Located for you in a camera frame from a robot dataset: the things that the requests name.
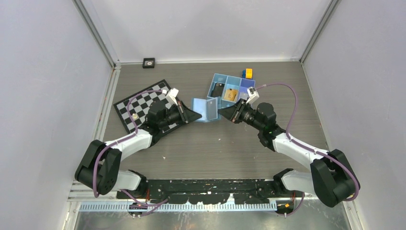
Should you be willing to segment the silver grey credit card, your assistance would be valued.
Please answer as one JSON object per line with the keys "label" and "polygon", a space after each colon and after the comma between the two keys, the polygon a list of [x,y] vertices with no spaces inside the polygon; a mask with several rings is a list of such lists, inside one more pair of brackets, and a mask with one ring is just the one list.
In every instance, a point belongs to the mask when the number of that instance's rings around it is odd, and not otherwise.
{"label": "silver grey credit card", "polygon": [[211,98],[206,100],[206,118],[207,121],[214,121],[218,119],[218,98]]}

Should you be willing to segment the light blue card holder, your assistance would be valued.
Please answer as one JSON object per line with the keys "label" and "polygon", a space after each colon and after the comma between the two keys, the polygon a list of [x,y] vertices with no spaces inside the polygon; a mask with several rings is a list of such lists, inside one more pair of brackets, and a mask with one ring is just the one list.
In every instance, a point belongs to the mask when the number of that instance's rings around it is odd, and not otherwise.
{"label": "light blue card holder", "polygon": [[197,122],[207,123],[221,119],[218,113],[218,97],[210,99],[192,99],[192,110],[199,113],[202,117],[197,119]]}

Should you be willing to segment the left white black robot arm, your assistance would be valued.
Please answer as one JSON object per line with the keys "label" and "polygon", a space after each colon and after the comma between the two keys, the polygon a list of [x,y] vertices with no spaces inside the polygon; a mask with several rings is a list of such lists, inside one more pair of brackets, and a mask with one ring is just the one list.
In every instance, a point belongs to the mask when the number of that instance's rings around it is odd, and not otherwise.
{"label": "left white black robot arm", "polygon": [[133,197],[142,198],[147,192],[145,176],[133,170],[121,171],[121,162],[132,154],[155,145],[166,135],[164,129],[170,125],[180,127],[201,117],[201,114],[189,109],[182,101],[177,101],[170,108],[163,102],[152,103],[145,122],[137,131],[113,141],[93,140],[79,163],[74,178],[91,188],[95,197],[117,189],[127,190]]}

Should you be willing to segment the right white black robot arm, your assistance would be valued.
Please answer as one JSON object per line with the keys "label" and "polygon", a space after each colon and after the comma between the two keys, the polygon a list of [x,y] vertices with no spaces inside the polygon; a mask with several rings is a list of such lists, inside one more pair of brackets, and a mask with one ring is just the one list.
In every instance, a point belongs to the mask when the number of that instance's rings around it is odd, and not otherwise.
{"label": "right white black robot arm", "polygon": [[234,124],[241,122],[258,130],[260,143],[284,154],[304,166],[308,172],[285,169],[274,175],[273,190],[278,196],[291,191],[314,194],[328,207],[354,200],[360,191],[360,182],[345,154],[308,145],[282,129],[276,122],[276,113],[270,103],[260,103],[253,109],[247,101],[222,108],[219,114]]}

